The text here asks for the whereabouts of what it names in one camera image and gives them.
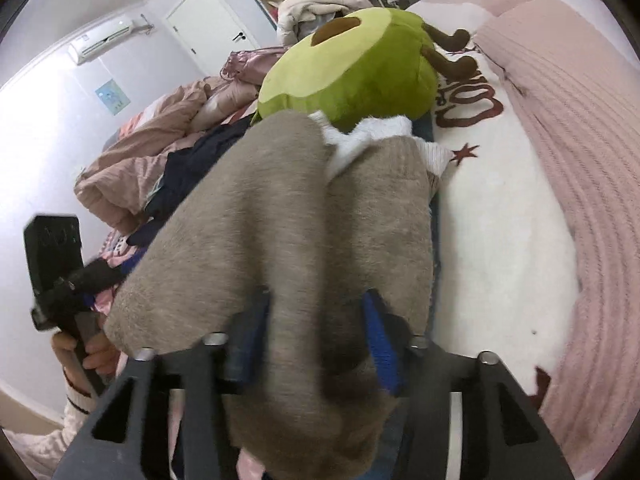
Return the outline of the left hand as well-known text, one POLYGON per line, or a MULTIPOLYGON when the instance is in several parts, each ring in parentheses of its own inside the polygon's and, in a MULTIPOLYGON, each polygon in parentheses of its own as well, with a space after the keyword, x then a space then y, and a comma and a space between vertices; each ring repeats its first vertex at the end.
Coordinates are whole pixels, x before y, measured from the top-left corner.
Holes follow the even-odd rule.
POLYGON ((101 376, 112 376, 116 372, 120 352, 104 334, 103 330, 85 343, 87 356, 78 364, 74 350, 77 340, 64 332, 56 332, 51 337, 51 348, 62 365, 68 382, 82 389, 85 382, 85 370, 93 370, 101 376))

